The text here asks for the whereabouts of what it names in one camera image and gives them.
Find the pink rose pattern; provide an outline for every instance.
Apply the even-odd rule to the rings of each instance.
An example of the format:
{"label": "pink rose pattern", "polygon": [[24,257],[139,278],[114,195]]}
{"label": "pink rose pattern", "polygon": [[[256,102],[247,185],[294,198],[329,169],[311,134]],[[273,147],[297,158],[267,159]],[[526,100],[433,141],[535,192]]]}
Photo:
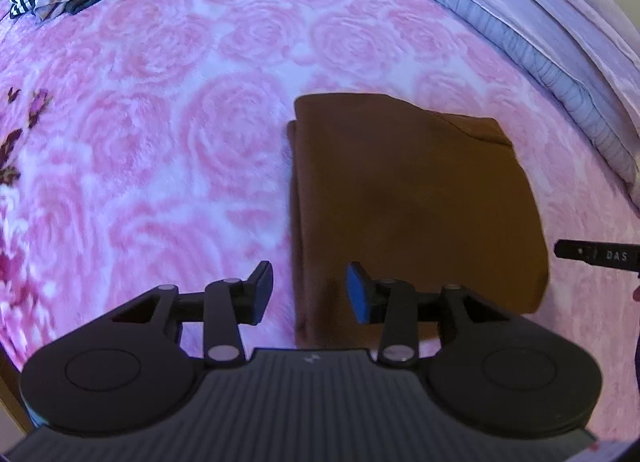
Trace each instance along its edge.
{"label": "pink rose pattern", "polygon": [[[0,187],[0,341],[39,347],[158,283],[201,290],[276,270],[249,350],[290,347],[287,212],[294,99],[383,92],[495,117],[556,239],[634,242],[625,189],[558,103],[432,0],[105,0],[37,27],[0,21],[0,140],[51,102]],[[22,93],[11,105],[9,89]],[[532,318],[587,348],[604,373],[591,428],[640,433],[630,273],[551,260]],[[183,346],[200,351],[197,327]],[[437,341],[422,345],[434,352]]]}

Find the logo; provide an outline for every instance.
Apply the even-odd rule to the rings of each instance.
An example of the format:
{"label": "logo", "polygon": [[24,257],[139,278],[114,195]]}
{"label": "logo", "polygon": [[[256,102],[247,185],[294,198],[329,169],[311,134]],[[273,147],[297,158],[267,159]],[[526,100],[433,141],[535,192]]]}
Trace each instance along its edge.
{"label": "logo", "polygon": [[607,259],[614,261],[626,261],[626,252],[607,251]]}
{"label": "logo", "polygon": [[305,363],[309,363],[310,365],[317,363],[320,360],[320,356],[318,354],[311,354],[308,357],[303,358]]}

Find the folded brown towel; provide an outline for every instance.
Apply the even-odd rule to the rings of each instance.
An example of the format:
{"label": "folded brown towel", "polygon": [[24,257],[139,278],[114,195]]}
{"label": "folded brown towel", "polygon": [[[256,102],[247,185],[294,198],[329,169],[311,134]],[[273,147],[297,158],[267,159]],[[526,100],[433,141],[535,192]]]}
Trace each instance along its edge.
{"label": "folded brown towel", "polygon": [[377,346],[380,325],[358,325],[351,311],[350,261],[420,291],[456,283],[516,313],[538,308],[548,280],[540,217],[494,119],[357,93],[302,96],[295,110],[299,346]]}

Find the wooden bed frame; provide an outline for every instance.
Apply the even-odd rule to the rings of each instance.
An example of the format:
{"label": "wooden bed frame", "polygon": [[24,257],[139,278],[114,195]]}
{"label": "wooden bed frame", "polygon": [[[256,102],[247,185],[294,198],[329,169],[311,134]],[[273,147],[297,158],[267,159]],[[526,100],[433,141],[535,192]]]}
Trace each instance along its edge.
{"label": "wooden bed frame", "polygon": [[18,381],[20,372],[9,355],[0,347],[0,404],[4,405],[9,415],[24,433],[33,430],[33,423],[22,403]]}

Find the bedsheet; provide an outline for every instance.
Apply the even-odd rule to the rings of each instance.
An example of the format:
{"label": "bedsheet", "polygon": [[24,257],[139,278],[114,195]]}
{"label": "bedsheet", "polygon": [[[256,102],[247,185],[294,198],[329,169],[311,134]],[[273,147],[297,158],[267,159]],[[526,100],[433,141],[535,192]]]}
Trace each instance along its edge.
{"label": "bedsheet", "polygon": [[632,49],[638,33],[627,42],[614,29],[622,11],[604,17],[585,0],[439,2],[562,102],[640,207],[640,60]]}
{"label": "bedsheet", "polygon": [[[273,297],[242,338],[293,347],[285,126],[297,96],[337,90],[496,118],[550,249],[640,237],[622,182],[564,109],[433,0],[105,0],[40,27],[6,16],[0,138],[22,132],[8,160],[20,176],[0,186],[0,341],[17,366],[155,285],[199,291],[262,259]],[[603,438],[640,433],[633,288],[630,273],[551,259],[532,317],[600,363],[590,427]]]}

